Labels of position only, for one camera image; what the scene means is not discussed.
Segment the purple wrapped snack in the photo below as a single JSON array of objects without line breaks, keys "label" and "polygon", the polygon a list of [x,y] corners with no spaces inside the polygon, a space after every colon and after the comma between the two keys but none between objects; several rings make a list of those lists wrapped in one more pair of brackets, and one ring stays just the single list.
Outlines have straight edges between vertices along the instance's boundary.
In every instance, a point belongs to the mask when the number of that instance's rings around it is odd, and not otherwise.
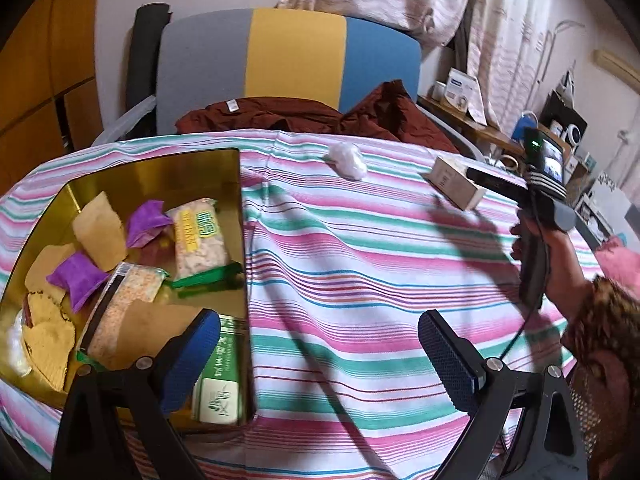
[{"label": "purple wrapped snack", "polygon": [[162,200],[147,200],[127,222],[127,247],[144,247],[174,222],[162,212]]},{"label": "purple wrapped snack", "polygon": [[108,279],[108,272],[102,272],[82,253],[73,253],[47,276],[51,285],[64,288],[70,294],[71,310],[74,313],[78,312],[89,296]]}]

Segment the hand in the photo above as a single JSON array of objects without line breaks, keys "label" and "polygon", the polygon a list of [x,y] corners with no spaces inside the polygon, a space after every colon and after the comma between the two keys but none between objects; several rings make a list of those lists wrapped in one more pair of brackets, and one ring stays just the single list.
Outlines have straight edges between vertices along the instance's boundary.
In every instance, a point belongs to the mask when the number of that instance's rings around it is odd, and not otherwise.
[{"label": "hand", "polygon": [[[518,211],[520,224],[526,224],[534,236],[540,236],[536,221],[527,218],[522,211]],[[520,224],[511,228],[511,234],[520,236]],[[571,321],[580,310],[582,304],[592,293],[591,282],[582,273],[578,256],[569,235],[562,231],[542,228],[542,238],[549,247],[551,270],[546,282],[546,296],[555,304],[560,313]],[[520,261],[522,258],[522,238],[518,238],[511,248],[511,257]]]}]

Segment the green and white box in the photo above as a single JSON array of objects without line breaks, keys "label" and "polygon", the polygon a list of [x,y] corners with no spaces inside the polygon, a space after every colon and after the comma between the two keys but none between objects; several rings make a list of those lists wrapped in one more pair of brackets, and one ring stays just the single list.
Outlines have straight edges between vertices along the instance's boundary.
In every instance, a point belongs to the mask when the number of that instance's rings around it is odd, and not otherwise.
[{"label": "green and white box", "polygon": [[220,340],[193,387],[194,420],[225,425],[244,422],[246,338],[244,320],[220,316]]}]

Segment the device screen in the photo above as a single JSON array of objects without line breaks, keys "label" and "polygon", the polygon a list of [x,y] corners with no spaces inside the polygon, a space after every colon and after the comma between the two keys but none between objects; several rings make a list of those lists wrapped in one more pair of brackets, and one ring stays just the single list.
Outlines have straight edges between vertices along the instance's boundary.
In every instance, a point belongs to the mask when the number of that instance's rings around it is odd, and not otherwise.
[{"label": "device screen", "polygon": [[542,154],[545,160],[545,173],[562,184],[562,152],[557,146],[548,140],[545,139],[542,142]]}]

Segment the beige box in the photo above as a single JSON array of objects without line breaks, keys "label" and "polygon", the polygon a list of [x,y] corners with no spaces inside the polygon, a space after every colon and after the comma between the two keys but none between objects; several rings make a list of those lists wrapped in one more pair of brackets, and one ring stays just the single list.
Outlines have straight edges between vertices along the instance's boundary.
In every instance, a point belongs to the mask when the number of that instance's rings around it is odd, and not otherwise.
[{"label": "beige box", "polygon": [[475,78],[452,68],[449,71],[447,87],[441,102],[466,114],[469,108],[469,101],[471,101],[477,87],[478,82]]},{"label": "beige box", "polygon": [[466,177],[467,166],[462,161],[439,156],[427,179],[463,211],[475,208],[486,189]]}]

